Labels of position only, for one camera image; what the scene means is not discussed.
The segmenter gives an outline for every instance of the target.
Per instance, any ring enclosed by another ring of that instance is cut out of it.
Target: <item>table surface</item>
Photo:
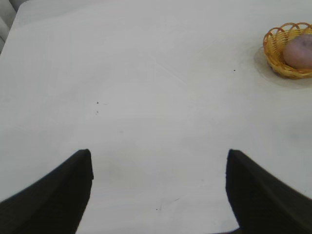
[[[312,81],[275,75],[262,39],[302,0],[31,0],[0,56],[0,199],[79,149],[95,180],[78,234],[238,226],[230,148],[312,197]]]

